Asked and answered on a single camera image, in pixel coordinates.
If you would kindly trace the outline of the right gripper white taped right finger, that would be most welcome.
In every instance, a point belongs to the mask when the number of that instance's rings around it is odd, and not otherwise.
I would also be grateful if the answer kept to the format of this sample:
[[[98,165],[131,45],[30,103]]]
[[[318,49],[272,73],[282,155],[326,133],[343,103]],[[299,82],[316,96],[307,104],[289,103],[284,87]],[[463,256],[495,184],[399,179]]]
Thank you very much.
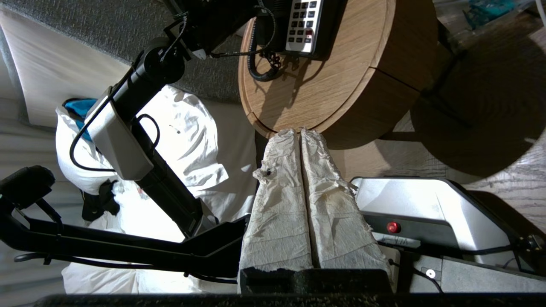
[[[355,200],[356,187],[343,179],[322,134],[303,129],[302,167],[309,220],[322,269],[378,269],[392,277],[385,254]]]

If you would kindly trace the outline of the right gripper white taped left finger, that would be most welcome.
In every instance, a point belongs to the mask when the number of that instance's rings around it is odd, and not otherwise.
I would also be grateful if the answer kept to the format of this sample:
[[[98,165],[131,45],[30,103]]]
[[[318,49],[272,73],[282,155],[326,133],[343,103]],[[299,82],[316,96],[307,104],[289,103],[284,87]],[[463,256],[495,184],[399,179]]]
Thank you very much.
[[[269,139],[259,187],[244,234],[239,268],[271,272],[313,267],[308,210],[298,134],[283,130]]]

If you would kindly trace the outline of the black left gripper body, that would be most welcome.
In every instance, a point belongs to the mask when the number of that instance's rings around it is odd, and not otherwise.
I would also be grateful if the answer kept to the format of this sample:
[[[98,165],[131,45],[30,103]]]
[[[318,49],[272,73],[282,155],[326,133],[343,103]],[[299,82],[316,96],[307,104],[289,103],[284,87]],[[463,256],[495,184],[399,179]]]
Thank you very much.
[[[213,0],[200,18],[200,44],[216,48],[256,16],[257,0]]]

